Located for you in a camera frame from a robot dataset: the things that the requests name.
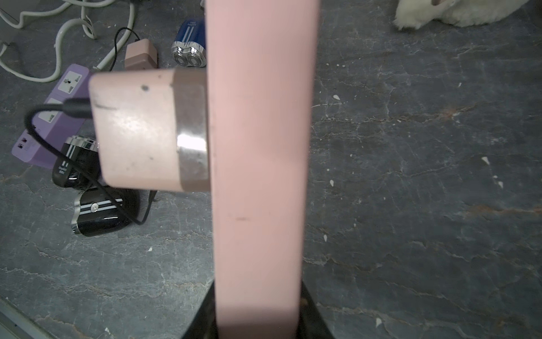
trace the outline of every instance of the power strip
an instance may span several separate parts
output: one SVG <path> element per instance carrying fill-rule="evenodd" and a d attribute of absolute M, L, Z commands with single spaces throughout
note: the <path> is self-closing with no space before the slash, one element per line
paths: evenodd
<path fill-rule="evenodd" d="M 69 98 L 88 98 L 88 68 L 71 64 L 55 88 L 45 100 L 46 104 L 61 104 Z M 84 119 L 75 119 L 58 111 L 41 112 L 32 120 L 36 131 L 54 148 L 60 150 L 68 137 L 79 131 Z M 45 168 L 53 168 L 56 157 L 41 147 L 25 130 L 19 137 L 11 154 L 22 161 Z"/>

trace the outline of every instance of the white power cord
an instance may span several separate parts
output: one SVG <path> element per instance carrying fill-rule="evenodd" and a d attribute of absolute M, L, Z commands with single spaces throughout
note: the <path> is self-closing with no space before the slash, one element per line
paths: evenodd
<path fill-rule="evenodd" d="M 47 12 L 27 12 L 27 11 L 23 11 L 19 15 L 19 23 L 12 23 L 4 15 L 4 13 L 2 13 L 2 11 L 0 11 L 0 17 L 2 19 L 4 19 L 6 24 L 8 24 L 9 26 L 12 26 L 13 28 L 21 29 L 21 28 L 24 27 L 24 17 L 26 17 L 26 16 L 37 16 L 37 17 L 53 16 L 53 15 L 57 15 L 59 13 L 62 13 L 66 8 L 70 7 L 71 5 L 72 4 L 70 4 L 69 2 L 65 2 L 65 3 L 62 4 L 62 6 L 56 8 L 54 10 L 47 11 Z"/>
<path fill-rule="evenodd" d="M 61 63 L 62 63 L 62 39 L 64 38 L 64 34 L 66 34 L 66 31 L 75 26 L 75 25 L 85 25 L 86 27 L 90 28 L 92 30 L 92 26 L 91 24 L 89 24 L 88 22 L 86 22 L 85 20 L 82 20 L 82 19 L 71 19 L 71 20 L 68 20 L 66 21 L 62 27 L 60 28 L 59 32 L 56 34 L 56 40 L 55 40 L 55 51 L 56 51 L 56 67 L 55 67 L 55 72 L 51 75 L 51 76 L 48 76 L 47 78 L 33 78 L 32 76 L 27 76 L 27 75 L 24 75 L 24 74 L 21 74 L 19 72 L 16 72 L 14 71 L 13 69 L 9 68 L 6 64 L 4 64 L 4 62 L 2 60 L 0 60 L 0 66 L 2 68 L 4 68 L 6 71 L 8 71 L 9 73 L 15 75 L 15 76 L 18 76 L 19 78 L 21 79 L 24 79 L 24 80 L 28 80 L 28 81 L 34 81 L 34 82 L 51 82 L 51 81 L 54 81 L 56 79 L 59 78 L 60 76 L 60 66 L 61 66 Z M 2 56 L 2 54 L 4 54 L 6 50 L 6 45 L 3 45 L 2 46 L 2 51 L 0 51 L 0 56 Z"/>
<path fill-rule="evenodd" d="M 51 10 L 51 11 L 46 11 L 46 12 L 27 12 L 27 11 L 24 11 L 24 12 L 21 12 L 20 20 L 19 20 L 18 24 L 12 23 L 0 11 L 0 17 L 2 19 L 4 19 L 4 21 L 8 25 L 10 25 L 10 26 L 12 26 L 14 28 L 17 28 L 17 29 L 21 29 L 21 28 L 24 27 L 24 17 L 26 17 L 26 16 L 34 16 L 34 17 L 52 16 L 52 15 L 56 15 L 56 14 L 59 14 L 59 13 L 63 12 L 66 8 L 68 8 L 72 4 L 81 6 L 81 18 L 80 19 L 72 19 L 72 20 L 67 21 L 66 23 L 64 23 L 62 25 L 59 32 L 56 34 L 56 40 L 55 40 L 56 67 L 55 67 L 55 72 L 51 76 L 48 76 L 47 78 L 34 78 L 32 76 L 27 76 L 27 75 L 21 74 L 21 73 L 19 73 L 17 71 L 14 71 L 13 69 L 9 68 L 1 60 L 0 60 L 0 67 L 4 68 L 6 71 L 8 71 L 11 74 L 13 74 L 13 75 L 15 75 L 15 76 L 17 76 L 17 77 L 19 77 L 21 79 L 28 80 L 28 81 L 51 82 L 51 81 L 54 81 L 54 80 L 58 79 L 58 77 L 60 76 L 60 68 L 61 68 L 61 63 L 62 63 L 62 56 L 61 56 L 62 39 L 64 38 L 64 34 L 68 30 L 68 28 L 70 28 L 70 27 L 72 27 L 74 25 L 77 25 L 77 24 L 81 24 L 82 27 L 83 27 L 83 30 L 85 31 L 85 34 L 89 38 L 95 39 L 96 35 L 94 33 L 92 23 L 89 23 L 89 22 L 84 20 L 86 18 L 86 19 L 88 19 L 88 21 L 90 21 L 90 19 L 86 15 L 86 9 L 85 8 L 86 7 L 99 8 L 99 7 L 109 6 L 113 2 L 115 2 L 116 0 L 103 0 L 103 1 L 99 1 L 99 2 L 87 2 L 87 0 L 83 0 L 83 1 L 62 0 L 62 1 L 64 1 L 64 3 L 60 7 L 56 8 L 54 10 Z M 130 16 L 128 18 L 128 25 L 127 25 L 127 27 L 130 28 L 130 29 L 133 28 L 135 16 L 136 16 L 136 8 L 133 5 L 133 3 L 130 2 Z M 131 32 L 129 30 L 126 30 L 126 32 L 122 35 L 119 42 L 117 43 L 117 49 L 120 49 L 120 48 L 122 48 L 124 46 L 124 44 L 126 43 L 128 38 L 130 37 L 130 34 L 131 34 Z M 5 44 L 2 44 L 2 50 L 0 50 L 0 56 L 2 56 L 4 54 L 6 49 L 7 49 L 7 46 Z M 115 56 L 115 49 L 112 48 L 111 51 L 109 51 L 109 53 L 105 56 L 105 58 L 97 66 L 94 67 L 94 69 L 96 69 L 97 71 L 103 70 L 111 62 L 111 60 L 114 58 L 114 56 Z"/>
<path fill-rule="evenodd" d="M 128 17 L 128 25 L 126 25 L 128 28 L 132 29 L 134 27 L 135 17 L 136 17 L 136 7 L 134 6 L 132 2 L 130 2 L 130 16 Z M 126 30 L 126 32 L 124 32 L 122 37 L 119 39 L 119 42 L 117 43 L 117 50 L 121 49 L 124 46 L 128 38 L 130 37 L 130 34 L 132 34 L 132 32 L 129 30 Z M 94 67 L 94 69 L 98 71 L 103 71 L 104 68 L 111 62 L 111 60 L 113 60 L 114 57 L 115 57 L 115 48 L 113 47 L 109 51 L 109 53 L 107 53 L 105 58 L 97 66 Z"/>

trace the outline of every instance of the pink pole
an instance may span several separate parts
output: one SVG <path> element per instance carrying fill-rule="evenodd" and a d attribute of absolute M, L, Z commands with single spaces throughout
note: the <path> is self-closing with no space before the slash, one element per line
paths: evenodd
<path fill-rule="evenodd" d="M 221 339 L 298 322 L 318 0 L 208 0 L 209 136 Z"/>

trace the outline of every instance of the gray marble floor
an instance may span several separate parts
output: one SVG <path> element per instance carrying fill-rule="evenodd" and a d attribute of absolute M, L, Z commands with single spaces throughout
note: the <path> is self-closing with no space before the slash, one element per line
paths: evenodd
<path fill-rule="evenodd" d="M 540 15 L 530 3 L 488 26 L 397 32 L 395 6 L 322 3 L 307 287 L 337 339 L 542 338 Z M 161 67 L 198 7 L 139 3 Z M 2 60 L 49 75 L 78 15 L 34 20 Z M 96 65 L 127 4 L 90 16 L 100 38 L 69 31 L 64 65 Z M 210 196 L 159 192 L 142 227 L 72 235 L 75 191 L 10 154 L 53 86 L 0 71 L 0 295 L 59 338 L 178 338 L 213 279 Z"/>

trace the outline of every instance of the white fluffy fur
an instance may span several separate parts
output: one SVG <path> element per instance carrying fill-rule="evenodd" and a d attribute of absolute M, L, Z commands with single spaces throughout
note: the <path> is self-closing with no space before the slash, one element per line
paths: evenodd
<path fill-rule="evenodd" d="M 434 6 L 431 0 L 399 0 L 394 24 L 399 29 L 418 29 L 431 20 L 464 27 L 501 20 L 528 0 L 444 0 Z"/>

